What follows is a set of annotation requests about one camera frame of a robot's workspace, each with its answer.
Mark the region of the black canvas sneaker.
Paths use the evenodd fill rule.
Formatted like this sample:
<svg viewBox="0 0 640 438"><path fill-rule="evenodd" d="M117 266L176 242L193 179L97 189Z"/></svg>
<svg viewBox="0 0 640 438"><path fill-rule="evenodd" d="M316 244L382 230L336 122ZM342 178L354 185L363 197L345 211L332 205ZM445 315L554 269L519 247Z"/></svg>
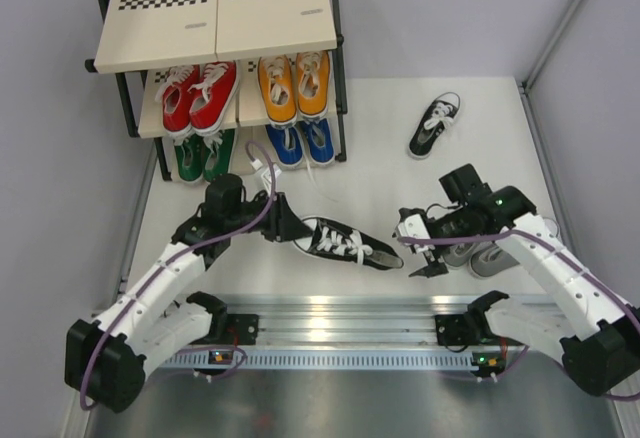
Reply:
<svg viewBox="0 0 640 438"><path fill-rule="evenodd" d="M393 247L357 228L320 216L305 217L302 223L311 230L311 235L293 241L293 245L306 255L379 271L404 266Z"/></svg>
<svg viewBox="0 0 640 438"><path fill-rule="evenodd" d="M461 97L446 92L436 97L423 113L408 145L414 159L426 159L437 140L455 123L461 108Z"/></svg>

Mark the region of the green canvas sneaker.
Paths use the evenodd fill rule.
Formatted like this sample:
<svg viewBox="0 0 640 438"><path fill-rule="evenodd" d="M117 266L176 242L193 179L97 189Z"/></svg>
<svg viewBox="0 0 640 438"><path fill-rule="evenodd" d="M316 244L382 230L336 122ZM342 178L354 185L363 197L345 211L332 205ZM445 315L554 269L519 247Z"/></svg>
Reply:
<svg viewBox="0 0 640 438"><path fill-rule="evenodd" d="M215 177L229 171L235 142L234 129L219 131L203 138L203 177L206 182L212 182Z"/></svg>
<svg viewBox="0 0 640 438"><path fill-rule="evenodd" d="M177 173L184 183L196 184L202 179L202 146L202 139L196 134L174 141Z"/></svg>

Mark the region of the orange canvas sneaker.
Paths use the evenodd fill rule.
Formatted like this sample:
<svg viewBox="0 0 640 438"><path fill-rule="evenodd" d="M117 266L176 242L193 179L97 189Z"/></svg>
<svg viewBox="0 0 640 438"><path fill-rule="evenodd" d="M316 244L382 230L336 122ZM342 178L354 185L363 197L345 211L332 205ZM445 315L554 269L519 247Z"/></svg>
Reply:
<svg viewBox="0 0 640 438"><path fill-rule="evenodd" d="M269 123L276 128L293 126L297 108L291 65L285 55L261 57L257 79Z"/></svg>
<svg viewBox="0 0 640 438"><path fill-rule="evenodd" d="M305 120L322 119L328 109L331 59L326 50L296 56L297 107Z"/></svg>

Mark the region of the red canvas sneaker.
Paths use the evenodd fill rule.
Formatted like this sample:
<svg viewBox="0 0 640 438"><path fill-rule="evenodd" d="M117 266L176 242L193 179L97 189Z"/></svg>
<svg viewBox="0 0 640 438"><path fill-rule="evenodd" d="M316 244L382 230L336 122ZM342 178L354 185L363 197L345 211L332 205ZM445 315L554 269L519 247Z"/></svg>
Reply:
<svg viewBox="0 0 640 438"><path fill-rule="evenodd" d="M190 87L194 99L189 118L197 135L206 137L219 130L239 86L239 67L236 61L207 63L200 81Z"/></svg>
<svg viewBox="0 0 640 438"><path fill-rule="evenodd" d="M174 140L184 140L191 133L189 113L194 99L191 87L199 79L198 65L171 67L156 92L155 101L162 108L164 130Z"/></svg>

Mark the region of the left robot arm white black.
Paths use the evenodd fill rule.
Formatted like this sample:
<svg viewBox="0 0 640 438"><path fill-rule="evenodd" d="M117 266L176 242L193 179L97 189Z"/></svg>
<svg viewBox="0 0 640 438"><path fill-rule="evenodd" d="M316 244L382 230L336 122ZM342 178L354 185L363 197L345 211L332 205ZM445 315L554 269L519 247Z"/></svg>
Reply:
<svg viewBox="0 0 640 438"><path fill-rule="evenodd" d="M310 235L277 191L278 175L275 167L260 172L263 189L252 200L246 199L239 176L215 177L203 202L177 227L144 276L93 320L79 319L69 328L64 381L78 391L82 410L97 405L126 410L167 359L199 339L215 344L226 336L226 307L214 297L196 295L176 311L168 309L233 237L258 232L283 243Z"/></svg>

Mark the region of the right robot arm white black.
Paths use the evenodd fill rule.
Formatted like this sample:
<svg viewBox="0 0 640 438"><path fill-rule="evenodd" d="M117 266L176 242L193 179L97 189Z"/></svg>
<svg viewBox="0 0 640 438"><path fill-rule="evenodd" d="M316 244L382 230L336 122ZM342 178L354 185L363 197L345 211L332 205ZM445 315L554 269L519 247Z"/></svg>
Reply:
<svg viewBox="0 0 640 438"><path fill-rule="evenodd" d="M439 180L452 209L439 218L402 208L394 235L422 254L424 277L446 271L444 254L461 244L491 243L514 259L561 311L535 312L501 291L468 304L463 332L474 341L516 341L554 360L585 393L611 389L639 370L639 310L597 279L552 232L514 186L492 190L471 164Z"/></svg>

